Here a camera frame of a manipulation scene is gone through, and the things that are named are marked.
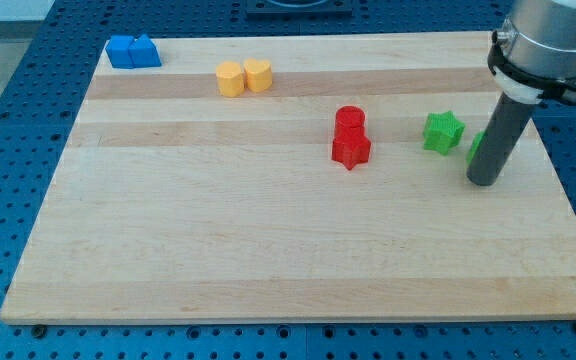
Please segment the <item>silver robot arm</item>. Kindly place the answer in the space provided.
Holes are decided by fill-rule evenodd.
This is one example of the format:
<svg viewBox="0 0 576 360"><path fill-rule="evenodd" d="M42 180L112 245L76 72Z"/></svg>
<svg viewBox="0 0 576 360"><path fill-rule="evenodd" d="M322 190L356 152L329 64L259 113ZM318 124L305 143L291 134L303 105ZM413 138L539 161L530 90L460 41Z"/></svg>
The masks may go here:
<svg viewBox="0 0 576 360"><path fill-rule="evenodd" d="M491 40L488 67L506 96L576 105L576 0L517 0Z"/></svg>

